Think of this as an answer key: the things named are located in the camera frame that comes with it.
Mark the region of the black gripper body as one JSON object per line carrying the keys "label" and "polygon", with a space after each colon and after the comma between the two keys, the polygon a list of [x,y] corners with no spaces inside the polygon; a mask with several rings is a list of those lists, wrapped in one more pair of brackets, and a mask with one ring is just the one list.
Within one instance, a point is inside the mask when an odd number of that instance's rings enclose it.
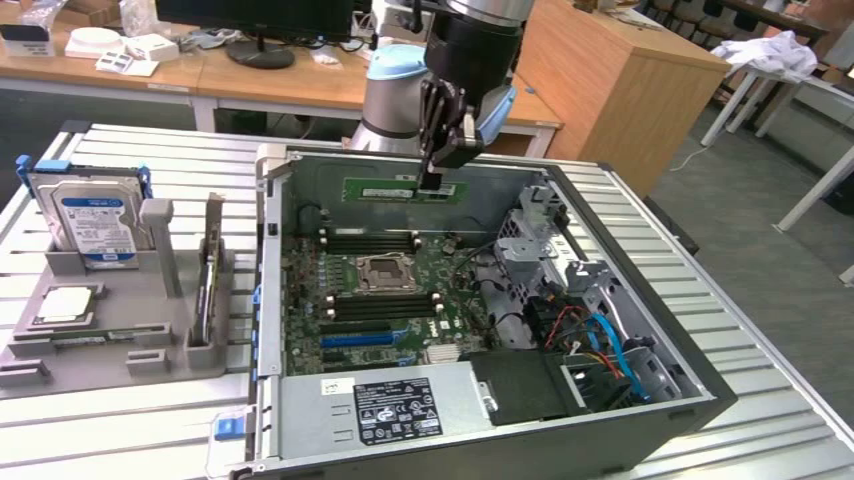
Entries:
{"label": "black gripper body", "polygon": [[429,35],[429,70],[481,106],[506,79],[522,43],[521,26],[499,26],[461,14],[438,14]]}

